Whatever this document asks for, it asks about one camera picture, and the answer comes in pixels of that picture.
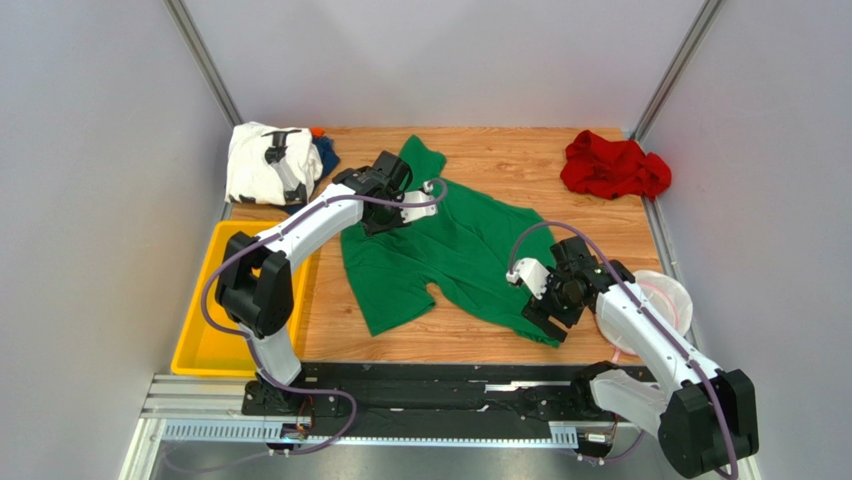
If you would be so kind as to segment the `green t shirt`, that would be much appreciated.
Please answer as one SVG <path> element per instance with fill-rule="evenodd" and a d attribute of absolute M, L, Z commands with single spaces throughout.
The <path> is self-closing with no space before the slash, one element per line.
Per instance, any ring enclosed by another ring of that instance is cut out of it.
<path fill-rule="evenodd" d="M 462 184 L 446 184 L 448 194 L 434 216 L 372 236 L 360 225 L 342 232 L 343 265 L 370 334 L 429 312 L 436 302 L 427 287 L 435 284 L 466 313 L 558 346 L 523 317 L 529 295 L 505 279 L 515 241 L 541 216 Z"/>

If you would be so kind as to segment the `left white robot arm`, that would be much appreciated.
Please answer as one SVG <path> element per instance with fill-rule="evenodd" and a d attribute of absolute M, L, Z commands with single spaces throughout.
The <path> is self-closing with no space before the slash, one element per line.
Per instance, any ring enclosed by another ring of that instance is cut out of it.
<path fill-rule="evenodd" d="M 403 200 L 413 181 L 411 166 L 383 151 L 366 167 L 338 173 L 307 206 L 258 234 L 238 232 L 223 262 L 205 284 L 234 322 L 256 370 L 271 384 L 290 385 L 302 366 L 287 330 L 294 309 L 294 273 L 343 230 L 362 224 L 381 233 L 404 224 Z"/>

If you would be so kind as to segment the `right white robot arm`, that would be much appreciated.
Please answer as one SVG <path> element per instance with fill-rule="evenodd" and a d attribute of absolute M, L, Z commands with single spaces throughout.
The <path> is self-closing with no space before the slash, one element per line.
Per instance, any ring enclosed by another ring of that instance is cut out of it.
<path fill-rule="evenodd" d="M 665 323 L 633 273 L 584 235 L 551 246 L 551 267 L 520 258 L 518 250 L 511 250 L 506 279 L 530 293 L 525 318 L 561 338 L 550 322 L 567 325 L 589 310 L 627 341 L 656 382 L 644 383 L 612 362 L 598 362 L 571 381 L 577 407 L 633 423 L 658 441 L 684 478 L 710 472 L 737 477 L 739 461 L 760 448 L 752 380 L 740 369 L 723 369 Z"/>

